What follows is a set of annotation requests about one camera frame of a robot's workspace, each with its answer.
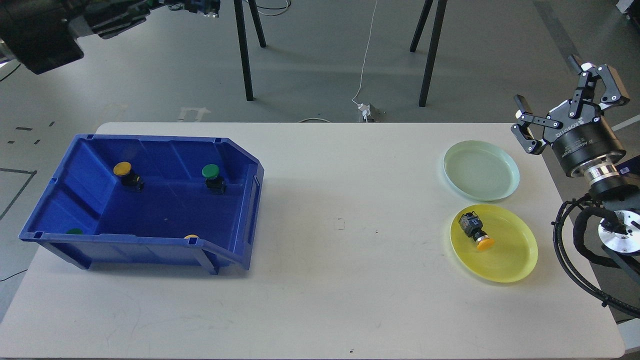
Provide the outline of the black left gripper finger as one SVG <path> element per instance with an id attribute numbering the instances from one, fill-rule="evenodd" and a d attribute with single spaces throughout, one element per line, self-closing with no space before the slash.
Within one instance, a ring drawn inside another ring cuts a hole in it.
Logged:
<path id="1" fill-rule="evenodd" d="M 162 6 L 171 11 L 186 11 L 200 14 L 206 18 L 217 18 L 221 7 L 221 0 L 160 0 Z"/>

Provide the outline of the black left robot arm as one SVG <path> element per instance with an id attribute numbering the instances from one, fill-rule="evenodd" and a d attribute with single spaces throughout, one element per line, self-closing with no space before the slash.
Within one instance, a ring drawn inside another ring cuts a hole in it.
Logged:
<path id="1" fill-rule="evenodd" d="M 219 0 L 3 0 L 1 61 L 16 60 L 36 75 L 80 60 L 80 37 L 110 39 L 168 7 L 217 16 Z"/>

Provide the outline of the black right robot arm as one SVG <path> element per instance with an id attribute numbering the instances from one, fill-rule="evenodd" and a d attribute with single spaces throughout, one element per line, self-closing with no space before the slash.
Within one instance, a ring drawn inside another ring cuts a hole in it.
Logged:
<path id="1" fill-rule="evenodd" d="M 576 251 L 591 264 L 619 269 L 639 282 L 639 169 L 617 168 L 627 152 L 605 118 L 607 109 L 626 105 L 629 94 L 608 64 L 583 62 L 574 54 L 567 62 L 578 75 L 571 98 L 537 116 L 522 95 L 515 95 L 518 111 L 510 130 L 526 153 L 541 155 L 551 148 L 565 176 L 585 178 L 589 191 L 563 202 L 551 223 L 555 254 L 565 274 L 603 307 L 637 319 L 637 306 L 586 280 L 563 241 L 566 220 L 578 208 L 572 230 Z"/>

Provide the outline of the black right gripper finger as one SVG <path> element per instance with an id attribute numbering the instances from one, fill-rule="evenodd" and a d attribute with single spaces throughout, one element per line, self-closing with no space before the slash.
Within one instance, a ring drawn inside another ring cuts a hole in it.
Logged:
<path id="1" fill-rule="evenodd" d="M 555 155 L 565 155 L 561 139 L 569 125 L 570 100 L 563 101 L 544 117 L 533 114 L 524 96 L 515 95 L 514 102 L 518 111 L 516 123 L 510 126 L 510 130 L 523 150 L 531 155 L 541 155 L 550 146 Z"/>
<path id="2" fill-rule="evenodd" d="M 567 117 L 569 119 L 579 120 L 588 107 L 593 109 L 591 117 L 599 117 L 604 110 L 610 107 L 624 106 L 630 101 L 630 95 L 614 67 L 608 64 L 581 63 L 578 55 L 575 54 L 570 54 L 567 61 L 574 72 L 578 74 L 576 89 L 568 101 Z M 594 102 L 595 88 L 599 81 L 602 82 L 605 90 L 599 98 L 599 103 L 596 104 Z"/>

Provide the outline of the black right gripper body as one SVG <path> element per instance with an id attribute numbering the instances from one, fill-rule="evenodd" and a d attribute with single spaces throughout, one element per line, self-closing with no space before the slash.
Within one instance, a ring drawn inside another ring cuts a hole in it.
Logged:
<path id="1" fill-rule="evenodd" d="M 550 120 L 562 124 L 551 129 L 547 141 L 565 176 L 582 177 L 583 164 L 602 157 L 615 164 L 627 151 L 602 116 L 599 105 L 587 101 L 582 104 L 577 118 L 570 117 L 571 100 L 565 100 L 548 113 Z"/>

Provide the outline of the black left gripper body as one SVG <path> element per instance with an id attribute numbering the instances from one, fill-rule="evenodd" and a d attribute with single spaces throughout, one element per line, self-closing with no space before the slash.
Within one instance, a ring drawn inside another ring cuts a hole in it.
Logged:
<path id="1" fill-rule="evenodd" d="M 111 39 L 146 22 L 151 11 L 164 4 L 163 0 L 83 0 L 75 34 Z"/>

